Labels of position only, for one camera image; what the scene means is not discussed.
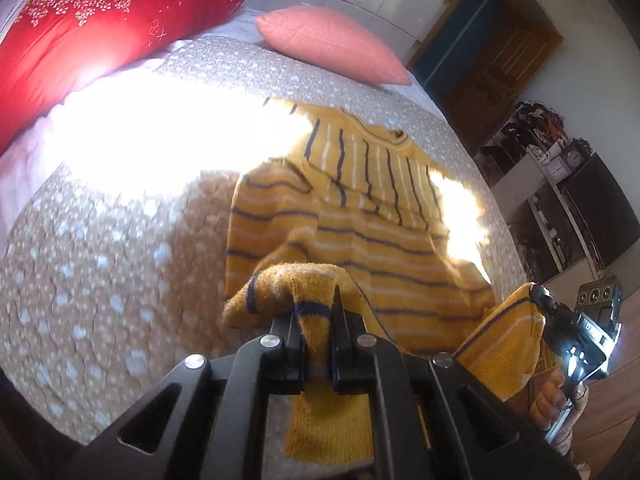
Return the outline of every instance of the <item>black screen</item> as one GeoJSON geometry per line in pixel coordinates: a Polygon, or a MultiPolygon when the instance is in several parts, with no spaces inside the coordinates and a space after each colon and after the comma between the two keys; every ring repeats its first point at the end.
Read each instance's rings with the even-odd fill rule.
{"type": "Polygon", "coordinates": [[[640,238],[640,223],[609,169],[594,153],[564,188],[607,267],[640,238]]]}

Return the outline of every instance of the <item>silver screw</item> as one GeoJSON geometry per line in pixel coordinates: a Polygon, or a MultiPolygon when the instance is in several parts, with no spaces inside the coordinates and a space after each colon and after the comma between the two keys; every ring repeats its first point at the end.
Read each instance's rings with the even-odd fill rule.
{"type": "Polygon", "coordinates": [[[204,355],[191,354],[184,358],[184,365],[191,370],[197,370],[204,364],[204,355]]]}
{"type": "Polygon", "coordinates": [[[446,352],[438,352],[432,360],[433,364],[439,368],[449,368],[453,364],[453,357],[446,352]]]}
{"type": "Polygon", "coordinates": [[[280,344],[280,338],[273,334],[263,335],[260,344],[265,348],[275,348],[280,344]]]}
{"type": "Polygon", "coordinates": [[[356,342],[363,348],[371,348],[378,342],[378,340],[374,335],[362,334],[358,336],[358,338],[356,339],[356,342]]]}

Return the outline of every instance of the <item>wooden floor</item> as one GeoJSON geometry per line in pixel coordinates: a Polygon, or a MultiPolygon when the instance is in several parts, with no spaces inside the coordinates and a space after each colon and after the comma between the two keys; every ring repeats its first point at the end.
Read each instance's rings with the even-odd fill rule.
{"type": "Polygon", "coordinates": [[[576,462],[591,478],[604,467],[640,413],[640,290],[622,303],[623,325],[611,357],[610,375],[590,384],[589,402],[574,427],[576,462]]]}

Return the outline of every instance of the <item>clock face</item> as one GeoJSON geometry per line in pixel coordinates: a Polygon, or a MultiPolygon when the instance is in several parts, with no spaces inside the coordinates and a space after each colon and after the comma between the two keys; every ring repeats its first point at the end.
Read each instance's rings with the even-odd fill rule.
{"type": "Polygon", "coordinates": [[[578,150],[569,150],[564,158],[570,168],[577,168],[582,163],[582,154],[578,150]]]}

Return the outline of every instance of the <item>pillow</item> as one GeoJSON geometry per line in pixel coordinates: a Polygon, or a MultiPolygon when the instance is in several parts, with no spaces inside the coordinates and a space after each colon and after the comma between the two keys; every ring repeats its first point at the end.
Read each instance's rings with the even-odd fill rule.
{"type": "Polygon", "coordinates": [[[223,23],[242,2],[29,0],[0,44],[0,153],[71,92],[223,23]]]}
{"type": "Polygon", "coordinates": [[[287,56],[365,83],[411,84],[391,49],[339,12],[302,5],[274,10],[256,22],[265,41],[287,56]]]}

